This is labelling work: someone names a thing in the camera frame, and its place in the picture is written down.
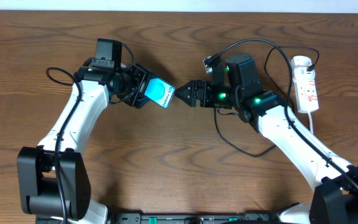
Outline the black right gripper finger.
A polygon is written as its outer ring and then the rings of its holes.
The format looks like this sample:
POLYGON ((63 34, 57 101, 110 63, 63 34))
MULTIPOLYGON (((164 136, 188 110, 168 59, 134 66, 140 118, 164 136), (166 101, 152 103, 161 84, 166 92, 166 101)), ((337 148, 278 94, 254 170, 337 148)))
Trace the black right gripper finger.
POLYGON ((195 81, 191 80, 183 86, 175 90, 176 95, 193 95, 195 89, 195 81))
POLYGON ((196 107, 196 99, 192 98, 190 95, 175 93, 175 96, 186 103, 188 106, 196 107))

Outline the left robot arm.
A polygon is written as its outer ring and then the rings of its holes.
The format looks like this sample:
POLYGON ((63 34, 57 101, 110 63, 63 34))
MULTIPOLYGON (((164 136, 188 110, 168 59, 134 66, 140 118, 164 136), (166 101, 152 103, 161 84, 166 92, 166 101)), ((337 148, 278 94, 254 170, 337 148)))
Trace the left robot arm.
POLYGON ((21 207, 36 223, 109 223, 108 207, 91 198, 83 153, 111 98, 141 108, 157 76, 139 64, 99 65, 91 58, 69 77, 72 92, 57 122, 36 147, 23 147, 17 156, 21 207))

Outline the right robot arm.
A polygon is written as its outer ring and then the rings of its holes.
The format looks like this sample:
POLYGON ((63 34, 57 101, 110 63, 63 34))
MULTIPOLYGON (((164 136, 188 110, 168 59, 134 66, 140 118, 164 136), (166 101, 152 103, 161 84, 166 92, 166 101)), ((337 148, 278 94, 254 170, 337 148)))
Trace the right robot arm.
POLYGON ((272 141, 313 191, 311 205, 296 204, 273 215, 275 223, 358 223, 358 166, 326 147, 285 108, 284 99, 264 90, 250 54, 210 63, 212 81, 192 80, 175 96, 191 107, 231 109, 272 141))

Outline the turquoise screen smartphone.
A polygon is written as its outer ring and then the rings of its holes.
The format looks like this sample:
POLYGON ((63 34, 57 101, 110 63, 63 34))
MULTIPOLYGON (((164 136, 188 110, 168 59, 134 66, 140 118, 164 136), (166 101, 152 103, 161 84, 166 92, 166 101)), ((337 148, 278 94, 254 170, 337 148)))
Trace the turquoise screen smartphone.
POLYGON ((144 95, 160 105, 162 108, 168 108, 174 97, 175 87, 161 78, 152 78, 145 90, 144 95))

